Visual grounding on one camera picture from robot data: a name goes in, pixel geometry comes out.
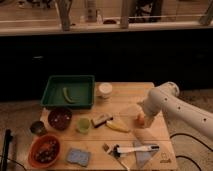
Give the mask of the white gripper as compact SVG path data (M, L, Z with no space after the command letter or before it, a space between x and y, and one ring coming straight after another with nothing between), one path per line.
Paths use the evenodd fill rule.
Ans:
M138 105L142 108L142 112L139 114L142 114L145 118L145 125L141 126L142 128L149 128L156 116L155 108L148 102L138 102Z

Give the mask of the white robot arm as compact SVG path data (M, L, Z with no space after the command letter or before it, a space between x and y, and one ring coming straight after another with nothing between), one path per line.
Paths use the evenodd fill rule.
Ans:
M207 138L213 140L213 113L178 98L179 87L174 82L166 82L149 90L147 97L138 102L144 114L150 118L160 111L174 115Z

